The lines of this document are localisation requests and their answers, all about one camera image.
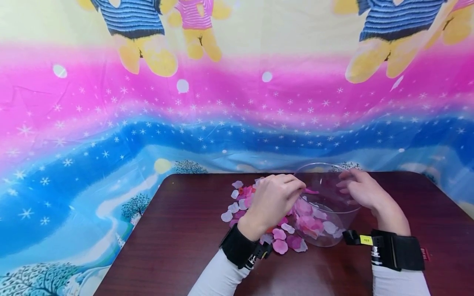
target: left hand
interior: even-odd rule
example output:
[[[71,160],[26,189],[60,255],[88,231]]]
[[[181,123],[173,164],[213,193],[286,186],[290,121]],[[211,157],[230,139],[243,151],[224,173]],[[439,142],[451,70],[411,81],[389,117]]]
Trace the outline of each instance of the left hand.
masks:
[[[289,212],[306,184],[293,175],[268,176],[258,183],[252,205],[237,227],[249,240],[257,241]]]

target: wrist strap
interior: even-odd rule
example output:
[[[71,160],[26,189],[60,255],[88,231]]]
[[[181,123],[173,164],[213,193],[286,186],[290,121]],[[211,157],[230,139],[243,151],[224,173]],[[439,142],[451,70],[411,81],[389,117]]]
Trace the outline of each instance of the wrist strap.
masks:
[[[260,241],[253,242],[246,238],[237,228],[237,223],[229,230],[219,247],[238,269],[252,269],[257,259],[268,258],[273,250],[271,244],[264,242],[262,245]]]
[[[395,233],[372,230],[371,235],[359,235],[354,230],[343,232],[348,245],[372,246],[372,264],[393,270],[425,270],[418,239]]]

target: pile of petals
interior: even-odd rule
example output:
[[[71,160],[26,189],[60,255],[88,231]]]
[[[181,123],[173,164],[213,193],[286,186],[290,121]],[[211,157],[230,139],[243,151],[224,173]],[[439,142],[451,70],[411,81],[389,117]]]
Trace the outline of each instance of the pile of petals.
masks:
[[[255,180],[252,186],[244,187],[241,181],[232,183],[235,190],[230,195],[235,202],[228,206],[228,210],[223,213],[220,218],[222,221],[229,223],[229,226],[234,226],[235,223],[245,214],[254,197],[255,189],[257,188],[260,179]],[[273,250],[281,255],[288,251],[288,248],[296,252],[304,252],[308,249],[306,242],[295,233],[295,229],[288,225],[288,218],[292,214],[290,211],[286,217],[279,222],[277,227],[268,229],[267,232],[260,238],[260,242],[267,242],[273,244]]]

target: forearm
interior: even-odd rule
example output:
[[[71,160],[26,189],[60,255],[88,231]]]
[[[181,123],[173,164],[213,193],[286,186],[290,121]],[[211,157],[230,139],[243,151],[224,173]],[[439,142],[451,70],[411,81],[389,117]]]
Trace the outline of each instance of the forearm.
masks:
[[[248,276],[246,268],[238,269],[230,262],[222,249],[216,253],[188,296],[232,296],[237,285]]]
[[[372,273],[374,274],[374,296],[430,295],[422,271],[395,271],[372,265]]]

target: hand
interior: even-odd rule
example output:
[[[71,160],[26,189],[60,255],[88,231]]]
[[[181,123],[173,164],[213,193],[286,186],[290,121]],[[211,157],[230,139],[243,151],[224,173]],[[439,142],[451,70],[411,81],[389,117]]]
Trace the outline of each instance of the hand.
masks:
[[[239,231],[257,241],[281,221],[305,188],[306,184],[293,175],[271,175],[260,180],[252,205],[237,224]]]
[[[360,205],[372,210],[378,228],[402,236],[410,236],[408,220],[393,198],[368,173],[350,169],[339,175],[336,186],[342,193],[349,193]]]
[[[336,186],[341,193],[349,193],[361,206],[377,210],[387,205],[392,197],[367,172],[350,169],[339,175],[342,179]]]

